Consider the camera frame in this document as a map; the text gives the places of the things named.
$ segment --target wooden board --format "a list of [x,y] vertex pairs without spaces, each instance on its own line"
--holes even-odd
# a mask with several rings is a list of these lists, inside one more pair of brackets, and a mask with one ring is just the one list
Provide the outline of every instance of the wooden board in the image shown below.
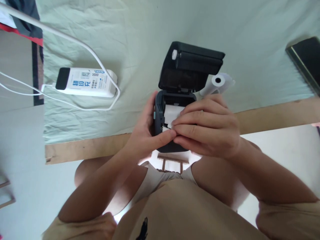
[[[236,113],[241,134],[320,122],[319,97]],[[47,164],[110,156],[124,147],[130,134],[50,144],[45,146]]]

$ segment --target person's left hand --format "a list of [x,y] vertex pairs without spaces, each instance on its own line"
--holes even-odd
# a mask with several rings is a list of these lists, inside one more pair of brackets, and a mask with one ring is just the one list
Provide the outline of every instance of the person's left hand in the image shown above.
[[137,160],[146,158],[152,151],[168,144],[177,136],[174,130],[167,130],[154,137],[150,133],[150,127],[153,124],[154,101],[157,93],[155,91],[148,99],[131,137],[124,147]]

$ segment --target light green fabric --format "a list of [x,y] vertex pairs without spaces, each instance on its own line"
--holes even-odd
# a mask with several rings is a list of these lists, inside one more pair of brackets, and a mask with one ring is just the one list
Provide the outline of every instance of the light green fabric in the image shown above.
[[[236,80],[224,93],[234,112],[313,96],[285,47],[299,37],[320,36],[317,0],[38,0],[37,6],[42,22],[89,44],[117,74],[122,90],[108,112],[80,111],[45,98],[46,144],[131,132],[158,89],[172,41],[226,53],[220,72]],[[56,81],[60,67],[99,65],[81,46],[44,32],[45,83]],[[112,102],[45,92],[83,107]]]

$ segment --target printer lid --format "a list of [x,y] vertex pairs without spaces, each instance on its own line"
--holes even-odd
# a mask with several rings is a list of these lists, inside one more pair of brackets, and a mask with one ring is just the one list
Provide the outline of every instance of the printer lid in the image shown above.
[[217,75],[225,54],[181,42],[173,42],[163,62],[159,88],[193,93],[203,89],[209,74]]

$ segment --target red fabric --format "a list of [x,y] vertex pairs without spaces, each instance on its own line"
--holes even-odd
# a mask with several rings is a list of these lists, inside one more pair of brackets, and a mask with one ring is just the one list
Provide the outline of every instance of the red fabric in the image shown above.
[[36,44],[38,44],[40,46],[43,46],[43,38],[27,37],[25,35],[20,34],[16,28],[9,27],[9,26],[2,24],[2,23],[0,23],[0,28],[5,30],[6,32],[14,32],[22,37],[28,38],[29,40],[31,40],[32,42],[35,42]]

